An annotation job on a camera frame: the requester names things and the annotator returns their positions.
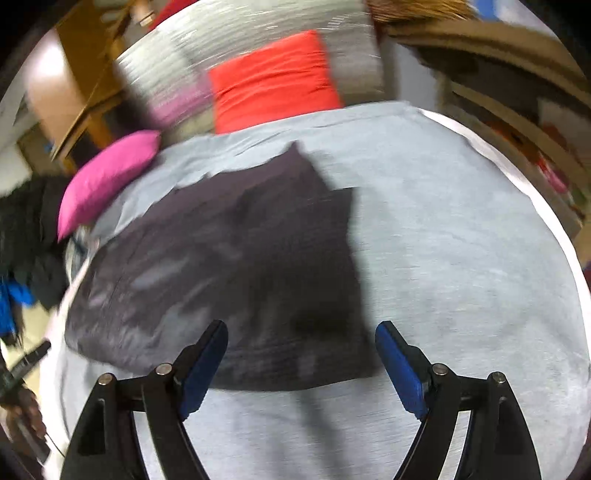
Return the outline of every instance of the bed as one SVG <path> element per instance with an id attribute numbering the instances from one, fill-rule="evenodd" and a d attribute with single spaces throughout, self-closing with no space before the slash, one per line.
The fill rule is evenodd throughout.
<path id="1" fill-rule="evenodd" d="M 431 361 L 461 375 L 506 373 L 543 478 L 572 470 L 591 416 L 591 300 L 556 216 L 523 175 L 467 128 L 406 103 L 302 115 L 166 148 L 99 218 L 100 244 L 173 188 L 267 161 L 297 140 L 336 187 L 356 187 L 349 242 L 368 328 L 392 320 Z M 41 364 L 41 408 L 62 452 L 97 377 L 129 372 L 64 342 L 68 308 L 90 260 L 53 317 Z M 451 479 L 468 417 L 460 415 L 442 479 Z M 392 478 L 418 423 L 384 371 L 292 392 L 210 390 L 185 427 L 211 478 Z M 145 419 L 137 428 L 151 478 L 162 478 Z M 46 465 L 58 478 L 60 454 Z"/>

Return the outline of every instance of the white wall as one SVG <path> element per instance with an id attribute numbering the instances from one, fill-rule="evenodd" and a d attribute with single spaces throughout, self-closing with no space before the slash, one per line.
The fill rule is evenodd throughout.
<path id="1" fill-rule="evenodd" d="M 6 195 L 30 176 L 31 169 L 16 145 L 0 151 L 0 195 Z"/>

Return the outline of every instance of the cable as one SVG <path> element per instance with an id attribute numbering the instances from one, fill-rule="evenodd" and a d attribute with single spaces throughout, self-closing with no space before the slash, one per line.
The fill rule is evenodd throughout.
<path id="1" fill-rule="evenodd" d="M 58 452 L 60 452 L 60 455 L 64 458 L 66 458 L 66 456 L 62 453 L 62 451 L 57 447 L 56 443 L 53 441 L 53 439 L 49 436 L 49 434 L 46 432 L 45 435 L 47 435 L 47 438 L 49 438 L 53 444 L 53 446 L 56 448 L 56 450 Z"/>

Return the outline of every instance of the pink pillow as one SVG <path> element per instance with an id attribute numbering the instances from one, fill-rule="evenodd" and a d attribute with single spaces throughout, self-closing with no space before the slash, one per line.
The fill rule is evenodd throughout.
<path id="1" fill-rule="evenodd" d="M 158 153 L 160 132 L 144 130 L 109 145 L 74 176 L 61 200 L 58 240 L 93 222 Z"/>

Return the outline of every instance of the metal screw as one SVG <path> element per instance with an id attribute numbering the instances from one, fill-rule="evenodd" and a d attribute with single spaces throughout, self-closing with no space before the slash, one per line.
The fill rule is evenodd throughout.
<path id="1" fill-rule="evenodd" d="M 173 371 L 171 364 L 160 364 L 156 367 L 156 373 L 158 375 L 168 375 L 171 371 Z"/>
<path id="2" fill-rule="evenodd" d="M 507 377 L 501 372 L 493 372 L 492 379 L 499 385 L 507 381 Z"/>
<path id="3" fill-rule="evenodd" d="M 99 377 L 99 385 L 108 385 L 110 384 L 113 380 L 115 379 L 115 377 L 113 376 L 113 374 L 102 374 Z"/>
<path id="4" fill-rule="evenodd" d="M 443 365 L 443 364 L 433 364 L 433 373 L 436 375 L 447 375 L 447 372 L 449 372 L 449 368 L 447 367 L 447 365 Z"/>

